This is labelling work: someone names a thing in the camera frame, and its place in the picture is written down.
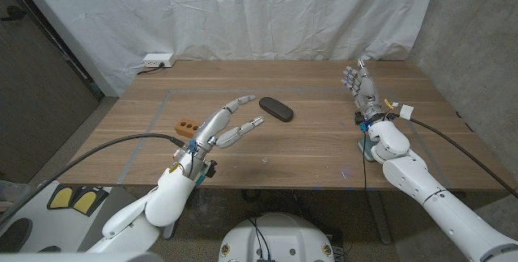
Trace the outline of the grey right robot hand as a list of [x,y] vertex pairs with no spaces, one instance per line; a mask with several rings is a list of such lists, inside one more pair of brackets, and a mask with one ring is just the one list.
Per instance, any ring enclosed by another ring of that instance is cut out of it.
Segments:
[[357,69],[347,66],[343,75],[341,83],[350,90],[357,109],[366,120],[383,112],[378,90],[363,59],[358,59]]

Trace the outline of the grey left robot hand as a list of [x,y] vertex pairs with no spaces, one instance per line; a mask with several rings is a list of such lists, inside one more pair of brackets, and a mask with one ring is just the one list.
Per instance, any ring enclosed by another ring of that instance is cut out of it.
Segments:
[[194,134],[193,140],[197,148],[203,154],[209,153],[214,146],[223,149],[234,145],[245,134],[249,133],[264,122],[264,117],[259,116],[241,126],[230,129],[226,133],[217,136],[230,122],[231,116],[243,105],[254,101],[255,95],[246,95],[232,100],[222,108],[209,116]]

